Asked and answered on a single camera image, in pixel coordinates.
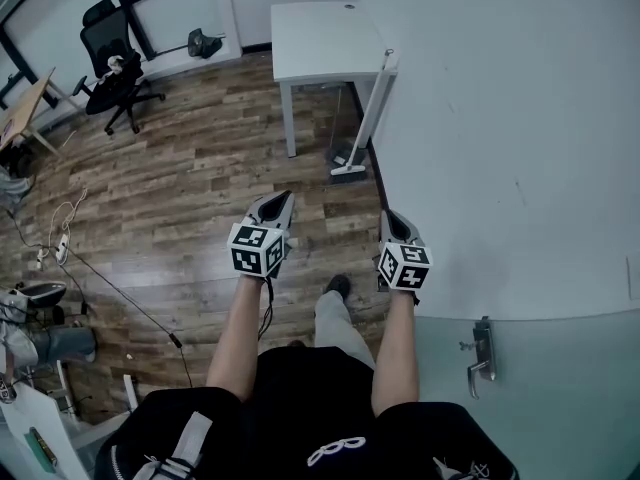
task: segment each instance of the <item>black office chair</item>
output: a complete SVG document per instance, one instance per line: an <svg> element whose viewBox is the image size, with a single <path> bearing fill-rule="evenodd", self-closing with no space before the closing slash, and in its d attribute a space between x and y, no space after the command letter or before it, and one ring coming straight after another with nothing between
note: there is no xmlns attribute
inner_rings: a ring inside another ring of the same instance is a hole
<svg viewBox="0 0 640 480"><path fill-rule="evenodd" d="M150 87L150 84L147 80L143 80L136 85L138 78L143 75L140 54L131 47L129 42L129 27L124 11L121 7L115 7L111 0L102 0L84 13L82 25L84 28L80 32L80 39L89 52L93 69L99 79L111 71L107 65L109 57L120 55L124 59L124 65L122 73L108 76L104 82L96 84L93 91L85 85L87 77L82 77L73 95L77 95L81 90L89 95L86 107L89 115L100 114L115 106L118 107L104 129L108 135L113 133L111 125L125 110L133 133L138 133L140 128L133 119L133 105L152 98L164 101L165 95L152 93L138 96L140 89L143 86Z"/></svg>

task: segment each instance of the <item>door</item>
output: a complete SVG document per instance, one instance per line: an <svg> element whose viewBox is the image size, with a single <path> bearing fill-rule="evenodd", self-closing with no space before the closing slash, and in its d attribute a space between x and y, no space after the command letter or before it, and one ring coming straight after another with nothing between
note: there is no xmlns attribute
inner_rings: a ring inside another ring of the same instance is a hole
<svg viewBox="0 0 640 480"><path fill-rule="evenodd" d="M496 380L476 378L472 320L416 318L423 401L464 406L523 480L626 480L640 462L640 311L492 321Z"/></svg>

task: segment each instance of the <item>fiducial marker cube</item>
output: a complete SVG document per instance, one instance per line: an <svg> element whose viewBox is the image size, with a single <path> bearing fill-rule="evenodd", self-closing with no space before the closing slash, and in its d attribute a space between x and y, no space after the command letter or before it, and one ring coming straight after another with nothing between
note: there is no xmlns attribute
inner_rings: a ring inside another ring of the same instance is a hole
<svg viewBox="0 0 640 480"><path fill-rule="evenodd" d="M234 224L227 246L236 271L266 277L284 257L284 232L280 229Z"/></svg>
<svg viewBox="0 0 640 480"><path fill-rule="evenodd" d="M387 242L380 255L378 270L389 288L416 291L432 266L433 258L428 247Z"/></svg>

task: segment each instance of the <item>forearm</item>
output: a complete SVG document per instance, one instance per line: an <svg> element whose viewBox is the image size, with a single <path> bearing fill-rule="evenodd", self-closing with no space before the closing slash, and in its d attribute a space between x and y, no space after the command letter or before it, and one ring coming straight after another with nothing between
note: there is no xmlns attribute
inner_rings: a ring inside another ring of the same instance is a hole
<svg viewBox="0 0 640 480"><path fill-rule="evenodd" d="M241 276L233 304L209 366L207 386L244 401L253 391L258 361L258 320L262 280Z"/></svg>
<svg viewBox="0 0 640 480"><path fill-rule="evenodd" d="M391 292L391 309L373 375L371 406L376 416L394 405L419 399L413 307L411 292Z"/></svg>

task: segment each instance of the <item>black shirt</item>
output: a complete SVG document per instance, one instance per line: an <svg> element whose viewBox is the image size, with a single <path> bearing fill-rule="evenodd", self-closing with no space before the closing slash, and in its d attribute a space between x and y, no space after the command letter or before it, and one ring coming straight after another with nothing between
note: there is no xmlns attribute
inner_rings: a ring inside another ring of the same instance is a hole
<svg viewBox="0 0 640 480"><path fill-rule="evenodd" d="M372 379L371 368L338 348L284 347L259 356L254 392L244 404L220 388L155 391L102 446L96 479L130 480L148 457L170 458L194 411L213 421L195 471L198 480L349 472L518 478L458 405L401 404L375 418Z"/></svg>

